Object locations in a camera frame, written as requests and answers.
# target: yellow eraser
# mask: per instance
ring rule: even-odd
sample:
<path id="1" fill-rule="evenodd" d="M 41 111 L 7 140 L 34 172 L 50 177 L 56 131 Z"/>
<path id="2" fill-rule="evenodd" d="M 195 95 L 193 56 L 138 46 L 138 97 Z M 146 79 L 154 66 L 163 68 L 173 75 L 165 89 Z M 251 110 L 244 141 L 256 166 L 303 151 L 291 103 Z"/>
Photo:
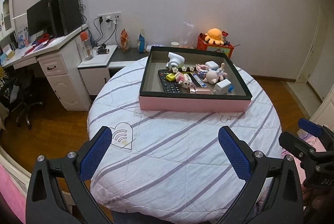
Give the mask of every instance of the yellow eraser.
<path id="1" fill-rule="evenodd" d="M 166 79 L 170 82 L 175 81 L 175 74 L 174 73 L 170 73 L 166 76 Z"/>

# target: blue gripper pad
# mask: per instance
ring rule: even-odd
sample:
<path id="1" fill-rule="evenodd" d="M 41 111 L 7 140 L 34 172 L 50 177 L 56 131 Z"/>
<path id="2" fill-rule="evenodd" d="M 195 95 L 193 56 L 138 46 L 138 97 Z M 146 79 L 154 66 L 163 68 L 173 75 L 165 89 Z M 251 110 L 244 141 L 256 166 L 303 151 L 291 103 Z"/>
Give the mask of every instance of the blue gripper pad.
<path id="1" fill-rule="evenodd" d="M 80 170 L 79 176 L 83 182 L 93 177 L 111 144 L 112 137 L 111 130 L 103 126 L 93 139 L 85 142 L 78 151 L 77 168 Z"/>
<path id="2" fill-rule="evenodd" d="M 298 127 L 305 132 L 308 132 L 309 134 L 313 135 L 314 137 L 320 137 L 322 135 L 322 129 L 321 126 L 305 119 L 301 118 L 298 120 Z"/>
<path id="3" fill-rule="evenodd" d="M 219 129 L 218 141 L 239 179 L 247 182 L 254 168 L 252 149 L 246 142 L 239 140 L 227 126 Z"/>

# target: drawer handle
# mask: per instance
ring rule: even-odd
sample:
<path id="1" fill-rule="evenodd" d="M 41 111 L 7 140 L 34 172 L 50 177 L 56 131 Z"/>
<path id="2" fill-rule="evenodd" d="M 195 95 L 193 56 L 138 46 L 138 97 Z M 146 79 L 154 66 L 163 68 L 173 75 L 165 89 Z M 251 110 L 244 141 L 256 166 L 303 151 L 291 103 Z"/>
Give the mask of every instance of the drawer handle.
<path id="1" fill-rule="evenodd" d="M 47 69 L 47 70 L 52 70 L 52 69 L 55 69 L 55 68 L 56 68 L 56 66 L 54 66 L 54 67 L 51 68 L 51 69 L 50 69 L 49 67 L 47 67 L 46 69 Z"/>

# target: orange octopus plush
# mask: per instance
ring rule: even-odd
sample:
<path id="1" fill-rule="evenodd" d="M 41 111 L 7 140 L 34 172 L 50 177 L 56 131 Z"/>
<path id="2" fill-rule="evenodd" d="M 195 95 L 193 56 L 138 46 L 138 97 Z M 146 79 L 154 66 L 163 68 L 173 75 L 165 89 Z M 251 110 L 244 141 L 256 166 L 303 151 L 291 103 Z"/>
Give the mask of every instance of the orange octopus plush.
<path id="1" fill-rule="evenodd" d="M 222 40 L 223 35 L 221 31 L 217 28 L 210 29 L 208 33 L 206 33 L 205 35 L 206 35 L 205 41 L 208 42 L 209 44 L 214 44 L 214 43 L 216 45 L 224 44 L 224 41 Z"/>

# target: black remote control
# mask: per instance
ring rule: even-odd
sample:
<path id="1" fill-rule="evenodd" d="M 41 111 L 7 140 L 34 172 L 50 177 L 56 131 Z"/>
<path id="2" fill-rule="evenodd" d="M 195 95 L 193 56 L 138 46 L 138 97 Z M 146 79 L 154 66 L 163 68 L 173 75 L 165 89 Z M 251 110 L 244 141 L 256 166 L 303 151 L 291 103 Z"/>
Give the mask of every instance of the black remote control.
<path id="1" fill-rule="evenodd" d="M 166 76 L 168 74 L 172 73 L 169 70 L 158 70 L 158 75 L 162 84 L 162 88 L 164 90 L 164 92 L 167 93 L 181 93 L 180 91 L 180 87 L 179 84 L 177 83 L 177 81 L 168 81 L 166 79 Z"/>

